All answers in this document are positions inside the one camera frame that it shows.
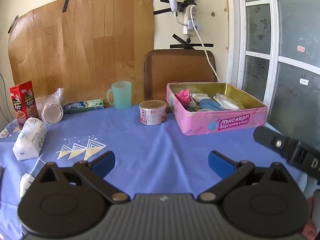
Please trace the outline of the person's right hand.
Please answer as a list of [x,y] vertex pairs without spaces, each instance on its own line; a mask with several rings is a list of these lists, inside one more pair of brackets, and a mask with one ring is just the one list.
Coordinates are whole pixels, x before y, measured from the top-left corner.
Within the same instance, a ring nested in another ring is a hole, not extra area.
[[310,211],[311,211],[311,215],[310,218],[308,219],[302,235],[305,237],[305,239],[307,240],[315,240],[318,233],[319,233],[319,225],[318,222],[315,221],[316,216],[315,216],[315,211],[314,211],[314,198],[313,197],[309,197],[307,199],[308,205],[310,207]]

